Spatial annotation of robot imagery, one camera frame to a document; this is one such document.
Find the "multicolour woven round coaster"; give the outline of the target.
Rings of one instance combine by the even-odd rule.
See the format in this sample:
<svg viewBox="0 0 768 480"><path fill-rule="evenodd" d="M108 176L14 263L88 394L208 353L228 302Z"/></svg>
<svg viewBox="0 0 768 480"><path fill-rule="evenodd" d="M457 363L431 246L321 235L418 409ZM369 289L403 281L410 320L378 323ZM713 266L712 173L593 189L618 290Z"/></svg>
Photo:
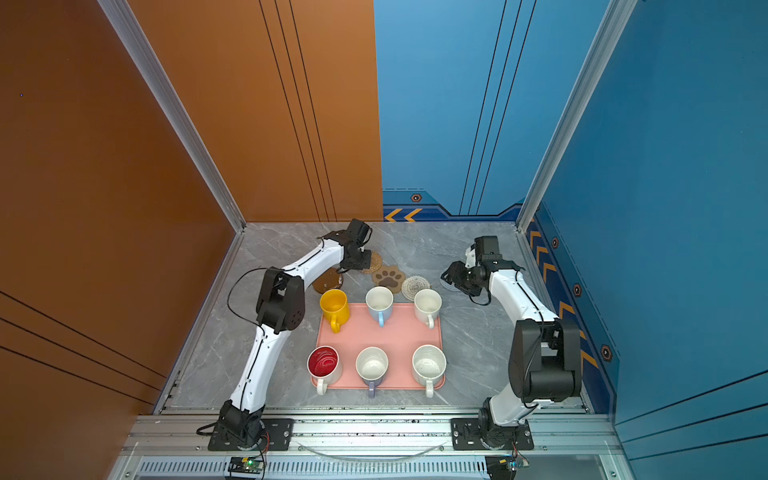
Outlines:
<svg viewBox="0 0 768 480"><path fill-rule="evenodd" d="M431 285L429 281L418 275L413 275L407 277L401 288L401 293L404 295L404 297L408 300L413 302L415 300L416 295L422 291L430 289Z"/></svg>

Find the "glossy round wooden coaster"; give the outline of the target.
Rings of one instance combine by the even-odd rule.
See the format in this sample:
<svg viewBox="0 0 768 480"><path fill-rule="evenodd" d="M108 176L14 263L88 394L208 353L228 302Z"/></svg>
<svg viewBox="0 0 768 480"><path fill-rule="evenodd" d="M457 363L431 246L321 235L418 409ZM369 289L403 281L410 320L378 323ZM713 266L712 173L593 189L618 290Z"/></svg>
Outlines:
<svg viewBox="0 0 768 480"><path fill-rule="evenodd" d="M339 273L336 268L329 268L312 283L312 287L317 293L324 294L332 289L340 289L343 283L344 274Z"/></svg>

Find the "cork paw print coaster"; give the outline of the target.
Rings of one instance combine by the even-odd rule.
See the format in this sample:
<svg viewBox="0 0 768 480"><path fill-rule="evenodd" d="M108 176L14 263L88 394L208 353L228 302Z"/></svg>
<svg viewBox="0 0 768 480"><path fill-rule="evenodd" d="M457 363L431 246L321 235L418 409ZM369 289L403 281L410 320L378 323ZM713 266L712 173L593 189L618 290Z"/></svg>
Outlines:
<svg viewBox="0 0 768 480"><path fill-rule="evenodd" d="M371 276L376 286L386 287L393 294L401 292L402 285L407 278L407 275L397 266L382 266Z"/></svg>

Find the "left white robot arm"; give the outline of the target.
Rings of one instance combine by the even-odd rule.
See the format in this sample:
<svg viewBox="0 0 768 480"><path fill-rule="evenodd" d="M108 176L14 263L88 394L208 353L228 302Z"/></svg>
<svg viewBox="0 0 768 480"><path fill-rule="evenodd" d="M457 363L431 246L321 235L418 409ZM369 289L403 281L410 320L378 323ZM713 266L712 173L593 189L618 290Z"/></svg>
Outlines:
<svg viewBox="0 0 768 480"><path fill-rule="evenodd" d="M306 290L333 267L364 270L372 253L365 249L371 227L353 219L342 230L319 238L309 253L282 268L264 270L255 306L255 338L241 378L213 424L210 451L262 451L268 447L262 421L268 386L290 334L302 323Z"/></svg>

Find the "woven rattan round coaster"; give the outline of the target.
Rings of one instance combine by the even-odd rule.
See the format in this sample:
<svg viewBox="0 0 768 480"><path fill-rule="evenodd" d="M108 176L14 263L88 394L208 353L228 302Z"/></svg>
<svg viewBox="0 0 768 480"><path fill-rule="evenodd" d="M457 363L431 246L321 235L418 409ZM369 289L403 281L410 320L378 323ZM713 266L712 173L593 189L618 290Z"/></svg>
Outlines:
<svg viewBox="0 0 768 480"><path fill-rule="evenodd" d="M383 266L383 259L382 256L378 253L373 251L371 253L371 259L370 259L370 265L368 268L363 269L362 273L364 274L373 274L380 270Z"/></svg>

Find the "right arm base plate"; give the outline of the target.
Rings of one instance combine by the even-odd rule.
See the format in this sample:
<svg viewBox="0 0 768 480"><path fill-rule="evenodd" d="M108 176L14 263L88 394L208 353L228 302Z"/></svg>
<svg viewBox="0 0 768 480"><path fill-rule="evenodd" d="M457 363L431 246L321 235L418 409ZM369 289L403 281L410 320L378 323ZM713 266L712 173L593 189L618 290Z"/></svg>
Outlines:
<svg viewBox="0 0 768 480"><path fill-rule="evenodd" d="M453 418L450 421L453 449L531 451L535 448L529 424L483 427L477 418Z"/></svg>

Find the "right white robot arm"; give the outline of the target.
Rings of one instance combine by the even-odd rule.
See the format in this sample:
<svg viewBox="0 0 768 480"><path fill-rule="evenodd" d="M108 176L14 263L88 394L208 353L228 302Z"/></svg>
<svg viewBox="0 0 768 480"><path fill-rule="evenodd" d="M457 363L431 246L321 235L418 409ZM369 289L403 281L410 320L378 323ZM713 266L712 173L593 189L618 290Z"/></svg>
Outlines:
<svg viewBox="0 0 768 480"><path fill-rule="evenodd" d="M501 254L496 236L481 236L453 262L441 280L469 298L483 291L496 299L513 321L508 385L487 398L478 413L480 441L507 449L525 435L537 408L578 397L582 389L581 330L562 319L527 285L524 268Z"/></svg>

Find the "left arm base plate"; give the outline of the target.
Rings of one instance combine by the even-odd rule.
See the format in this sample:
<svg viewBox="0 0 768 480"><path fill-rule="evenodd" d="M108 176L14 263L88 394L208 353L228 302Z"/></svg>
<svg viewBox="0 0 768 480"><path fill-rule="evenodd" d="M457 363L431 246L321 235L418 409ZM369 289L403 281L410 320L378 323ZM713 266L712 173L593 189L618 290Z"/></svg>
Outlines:
<svg viewBox="0 0 768 480"><path fill-rule="evenodd" d="M293 434L290 418L251 418L241 425L219 420L210 437L209 451L287 451Z"/></svg>

